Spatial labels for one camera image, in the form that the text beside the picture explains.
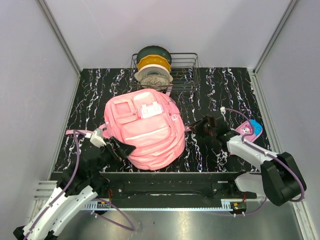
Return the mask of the pink student backpack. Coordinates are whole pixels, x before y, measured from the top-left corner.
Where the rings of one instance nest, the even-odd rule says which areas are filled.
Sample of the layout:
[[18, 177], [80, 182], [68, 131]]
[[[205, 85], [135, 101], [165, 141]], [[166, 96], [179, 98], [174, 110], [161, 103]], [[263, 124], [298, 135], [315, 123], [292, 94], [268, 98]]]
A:
[[140, 170], [155, 171], [170, 165], [185, 149], [182, 116], [166, 93], [142, 89], [111, 98], [104, 108], [105, 143], [111, 137], [135, 146], [127, 158]]

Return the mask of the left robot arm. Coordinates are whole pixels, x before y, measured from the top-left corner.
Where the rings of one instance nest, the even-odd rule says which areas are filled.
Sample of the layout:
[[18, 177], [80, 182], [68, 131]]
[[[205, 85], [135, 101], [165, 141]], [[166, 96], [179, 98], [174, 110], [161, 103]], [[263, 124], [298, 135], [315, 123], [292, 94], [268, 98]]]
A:
[[18, 240], [55, 240], [67, 223], [90, 201], [111, 196], [110, 181], [100, 173], [109, 161], [127, 159], [136, 149], [115, 137], [101, 147], [81, 152], [61, 175], [52, 194], [37, 215], [13, 235]]

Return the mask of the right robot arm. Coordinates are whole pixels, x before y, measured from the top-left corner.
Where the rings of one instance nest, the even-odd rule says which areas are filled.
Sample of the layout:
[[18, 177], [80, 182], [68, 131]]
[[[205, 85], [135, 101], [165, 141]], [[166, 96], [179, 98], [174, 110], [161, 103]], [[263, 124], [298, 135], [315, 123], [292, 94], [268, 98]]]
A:
[[250, 192], [267, 197], [276, 206], [303, 200], [307, 185], [288, 152], [272, 152], [248, 141], [245, 135], [229, 128], [220, 113], [189, 124], [187, 130], [258, 169], [258, 172], [242, 172], [233, 177], [227, 185], [230, 197], [236, 199]]

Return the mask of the pink purple pencil case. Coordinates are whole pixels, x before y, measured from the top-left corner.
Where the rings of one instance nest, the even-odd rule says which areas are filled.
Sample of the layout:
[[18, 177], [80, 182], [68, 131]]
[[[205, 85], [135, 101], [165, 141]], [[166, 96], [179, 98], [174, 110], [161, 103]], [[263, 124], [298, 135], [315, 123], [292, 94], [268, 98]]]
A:
[[263, 127], [254, 119], [250, 119], [250, 123], [246, 120], [236, 129], [241, 135], [247, 135], [245, 139], [251, 143], [255, 142], [263, 132]]

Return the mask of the grey patterned plate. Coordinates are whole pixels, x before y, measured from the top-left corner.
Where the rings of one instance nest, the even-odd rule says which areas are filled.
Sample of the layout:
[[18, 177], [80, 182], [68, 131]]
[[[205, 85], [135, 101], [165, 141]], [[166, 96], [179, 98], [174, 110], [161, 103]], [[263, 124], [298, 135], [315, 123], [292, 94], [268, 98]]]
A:
[[162, 75], [148, 75], [144, 77], [140, 84], [143, 86], [161, 87], [169, 85], [170, 81], [167, 77]]

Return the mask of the yellow plate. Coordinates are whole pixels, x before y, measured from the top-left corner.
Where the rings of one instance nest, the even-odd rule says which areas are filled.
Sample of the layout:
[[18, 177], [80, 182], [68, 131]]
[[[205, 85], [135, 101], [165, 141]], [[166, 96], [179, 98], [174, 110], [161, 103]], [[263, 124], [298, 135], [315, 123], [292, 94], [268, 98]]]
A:
[[171, 64], [169, 61], [165, 57], [158, 54], [149, 54], [143, 57], [137, 64], [137, 69], [140, 71], [143, 67], [148, 65], [160, 65], [166, 68], [169, 72], [171, 71]]

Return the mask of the dark green plate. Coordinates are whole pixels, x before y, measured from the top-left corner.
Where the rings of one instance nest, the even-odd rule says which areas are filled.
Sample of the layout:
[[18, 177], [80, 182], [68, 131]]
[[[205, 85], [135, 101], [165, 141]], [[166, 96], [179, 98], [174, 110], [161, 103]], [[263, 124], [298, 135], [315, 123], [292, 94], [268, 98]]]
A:
[[164, 47], [158, 46], [158, 45], [150, 45], [142, 48], [136, 56], [136, 61], [139, 63], [142, 58], [148, 56], [148, 55], [159, 55], [161, 57], [164, 57], [169, 64], [172, 63], [172, 56], [168, 50], [166, 50]]

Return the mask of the aluminium front rail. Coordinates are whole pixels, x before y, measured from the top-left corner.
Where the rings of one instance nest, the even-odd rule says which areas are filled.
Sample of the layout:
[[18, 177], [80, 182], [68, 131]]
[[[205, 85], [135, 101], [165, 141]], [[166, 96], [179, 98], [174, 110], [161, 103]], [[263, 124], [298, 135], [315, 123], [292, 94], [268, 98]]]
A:
[[151, 195], [151, 196], [132, 196], [123, 199], [114, 199], [111, 192], [111, 202], [120, 208], [129, 209], [209, 209], [209, 208], [223, 208], [224, 200], [231, 200], [241, 202], [243, 199], [256, 200], [258, 197], [264, 195], [257, 195], [256, 198], [247, 199], [246, 197], [240, 198], [204, 198], [195, 195]]

